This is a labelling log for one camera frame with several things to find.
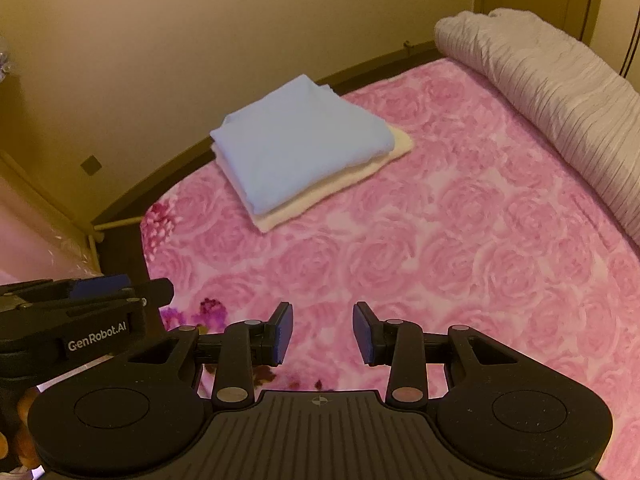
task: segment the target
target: folded blue blanket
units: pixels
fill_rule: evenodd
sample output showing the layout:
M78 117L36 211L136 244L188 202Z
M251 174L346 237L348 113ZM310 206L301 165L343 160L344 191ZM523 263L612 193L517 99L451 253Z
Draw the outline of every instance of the folded blue blanket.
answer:
M211 136L257 215L394 148L385 121L306 75L229 114Z

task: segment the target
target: mattress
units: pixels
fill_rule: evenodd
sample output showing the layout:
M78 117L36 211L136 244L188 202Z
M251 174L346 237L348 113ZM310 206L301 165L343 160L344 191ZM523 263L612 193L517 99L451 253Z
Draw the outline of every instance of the mattress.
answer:
M596 391L615 421L600 472L636 478L640 266L607 210L484 77L452 60L346 99L406 131L414 150L267 234L214 162L149 209L149 274L175 285L166 327L222 332L290 301L285 362L258 368L258 389L384 393L388 368L364 365L351 333L356 301L425 332L468 324ZM430 396L442 395L442 367L428 373ZM201 395L211 385L205 373Z

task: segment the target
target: striped duvet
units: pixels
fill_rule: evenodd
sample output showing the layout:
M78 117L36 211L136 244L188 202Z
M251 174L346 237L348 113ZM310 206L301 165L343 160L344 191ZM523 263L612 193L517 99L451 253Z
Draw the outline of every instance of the striped duvet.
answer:
M531 12L461 12L436 45L486 76L551 141L640 245L640 95L587 46Z

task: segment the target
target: rose pattern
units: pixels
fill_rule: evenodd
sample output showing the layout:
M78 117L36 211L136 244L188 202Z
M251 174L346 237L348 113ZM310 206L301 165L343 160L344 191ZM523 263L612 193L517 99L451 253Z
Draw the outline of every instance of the rose pattern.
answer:
M425 332L468 324L601 395L616 423L598 470L640 477L640 267L608 212L529 121L458 63L346 98L405 130L414 150L268 234L215 163L187 177L141 225L150 275L175 282L165 326L221 332L290 301L285 362L260 373L258 389L384 396L388 368L364 365L351 331L355 301ZM441 369L429 374L431 394L442 395Z

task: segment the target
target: dark floor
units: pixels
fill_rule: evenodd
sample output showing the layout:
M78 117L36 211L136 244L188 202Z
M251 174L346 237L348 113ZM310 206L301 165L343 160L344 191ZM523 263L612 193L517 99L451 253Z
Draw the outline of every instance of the dark floor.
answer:
M406 59L401 59L371 70L363 75L350 78L347 81L334 85L333 88L337 94L344 95L368 84L375 83L376 81L399 75L411 68L434 61L440 57L442 56L436 50L422 52L415 56L407 57ZM179 171L176 171L164 179L160 184L149 190L149 192L114 215L111 219L105 220L105 222L144 215L146 210L177 182L180 182L188 174L193 173L193 171L196 171L212 160L212 152L199 156L189 164L180 168ZM104 234L104 241L97 246L102 272L105 274L128 274L133 283L141 283L148 280L149 275L146 271L142 242L140 240L140 228L138 225L110 229L105 231Z

